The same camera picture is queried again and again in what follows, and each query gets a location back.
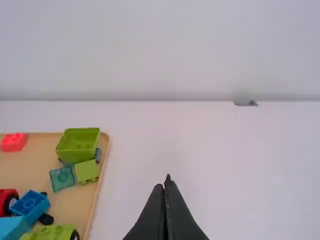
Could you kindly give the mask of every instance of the white table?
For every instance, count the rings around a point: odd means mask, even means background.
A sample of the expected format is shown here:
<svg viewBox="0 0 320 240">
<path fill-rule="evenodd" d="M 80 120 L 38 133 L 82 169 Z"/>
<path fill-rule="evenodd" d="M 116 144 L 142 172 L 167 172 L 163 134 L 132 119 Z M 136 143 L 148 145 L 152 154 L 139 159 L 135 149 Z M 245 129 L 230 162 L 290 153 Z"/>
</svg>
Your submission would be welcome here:
<svg viewBox="0 0 320 240">
<path fill-rule="evenodd" d="M 92 240 L 121 240 L 167 173 L 211 240 L 320 239 L 318 102 L 3 101 L 0 113 L 0 132 L 108 132 Z"/>
</svg>

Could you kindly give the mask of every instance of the green lego brick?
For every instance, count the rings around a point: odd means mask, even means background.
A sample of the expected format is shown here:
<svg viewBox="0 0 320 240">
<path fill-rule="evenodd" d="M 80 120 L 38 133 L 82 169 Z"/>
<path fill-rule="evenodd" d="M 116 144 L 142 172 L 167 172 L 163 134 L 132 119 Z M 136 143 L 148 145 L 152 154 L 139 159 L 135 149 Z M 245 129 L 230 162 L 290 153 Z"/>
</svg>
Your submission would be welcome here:
<svg viewBox="0 0 320 240">
<path fill-rule="evenodd" d="M 100 171 L 95 159 L 83 161 L 74 165 L 77 182 L 85 184 L 88 180 L 95 181 Z"/>
<path fill-rule="evenodd" d="M 51 170 L 49 175 L 55 192 L 76 184 L 71 166 Z"/>
</svg>

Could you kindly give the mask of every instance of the white surface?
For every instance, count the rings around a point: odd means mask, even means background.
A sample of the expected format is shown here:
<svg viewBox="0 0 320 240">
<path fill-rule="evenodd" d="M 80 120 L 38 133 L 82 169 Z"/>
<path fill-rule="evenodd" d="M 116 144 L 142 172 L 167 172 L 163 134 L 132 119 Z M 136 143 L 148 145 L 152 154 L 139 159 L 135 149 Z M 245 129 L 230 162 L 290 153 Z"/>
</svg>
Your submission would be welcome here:
<svg viewBox="0 0 320 240">
<path fill-rule="evenodd" d="M 92 240 L 121 240 L 167 173 L 211 240 L 320 239 L 320 103 L 0 102 L 0 113 L 0 132 L 109 133 Z"/>
<path fill-rule="evenodd" d="M 3 0 L 0 99 L 320 98 L 320 1 Z"/>
</svg>

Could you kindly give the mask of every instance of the plastic toy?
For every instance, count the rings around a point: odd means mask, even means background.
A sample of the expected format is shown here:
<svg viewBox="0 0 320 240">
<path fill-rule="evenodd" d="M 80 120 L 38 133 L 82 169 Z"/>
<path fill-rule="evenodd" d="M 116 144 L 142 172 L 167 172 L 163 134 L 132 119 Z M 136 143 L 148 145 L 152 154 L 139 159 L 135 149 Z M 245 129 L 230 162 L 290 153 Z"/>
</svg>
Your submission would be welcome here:
<svg viewBox="0 0 320 240">
<path fill-rule="evenodd" d="M 101 158 L 102 158 L 102 149 L 101 149 L 101 148 L 97 147 L 97 148 L 95 149 L 95 153 L 94 153 L 94 157 L 93 157 L 93 158 L 95 159 L 95 161 L 96 161 L 97 164 L 100 163 Z M 71 165 L 73 165 L 72 163 L 68 163 L 68 162 L 62 160 L 61 157 L 59 157 L 58 160 L 59 160 L 60 163 L 62 163 L 62 164 L 65 165 L 65 166 L 71 166 Z"/>
<path fill-rule="evenodd" d="M 30 190 L 9 209 L 19 216 L 25 216 L 27 224 L 32 226 L 49 207 L 48 197 Z"/>
<path fill-rule="evenodd" d="M 94 153 L 94 159 L 97 164 L 100 163 L 101 158 L 102 158 L 102 149 L 97 147 Z"/>
<path fill-rule="evenodd" d="M 29 230 L 24 216 L 0 217 L 0 240 L 19 240 Z"/>
<path fill-rule="evenodd" d="M 12 213 L 9 208 L 18 200 L 19 200 L 19 194 L 17 190 L 0 189 L 0 218 L 10 217 Z"/>
<path fill-rule="evenodd" d="M 24 133 L 7 134 L 1 141 L 0 148 L 3 152 L 21 151 L 27 142 L 27 135 Z"/>
<path fill-rule="evenodd" d="M 100 175 L 95 159 L 75 164 L 74 170 L 76 174 L 76 180 L 80 184 L 86 184 L 89 180 L 94 182 Z"/>
<path fill-rule="evenodd" d="M 71 166 L 51 170 L 49 175 L 54 192 L 76 184 Z"/>
<path fill-rule="evenodd" d="M 55 152 L 68 164 L 93 159 L 99 135 L 100 129 L 97 127 L 68 128 L 64 131 Z"/>
<path fill-rule="evenodd" d="M 20 240 L 80 240 L 75 225 L 51 225 L 25 233 Z"/>
</svg>

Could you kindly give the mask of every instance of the light blue lego brick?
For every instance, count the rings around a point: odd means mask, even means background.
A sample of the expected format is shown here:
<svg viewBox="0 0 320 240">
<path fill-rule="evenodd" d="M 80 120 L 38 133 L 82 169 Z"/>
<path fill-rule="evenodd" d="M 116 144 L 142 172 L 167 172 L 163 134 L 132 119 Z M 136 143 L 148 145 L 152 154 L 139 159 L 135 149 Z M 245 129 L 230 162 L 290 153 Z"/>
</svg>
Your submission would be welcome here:
<svg viewBox="0 0 320 240">
<path fill-rule="evenodd" d="M 29 230 L 24 216 L 0 217 L 0 240 L 19 240 Z"/>
<path fill-rule="evenodd" d="M 25 216 L 27 224 L 32 226 L 49 207 L 50 202 L 46 196 L 30 190 L 9 209 L 17 215 Z"/>
</svg>

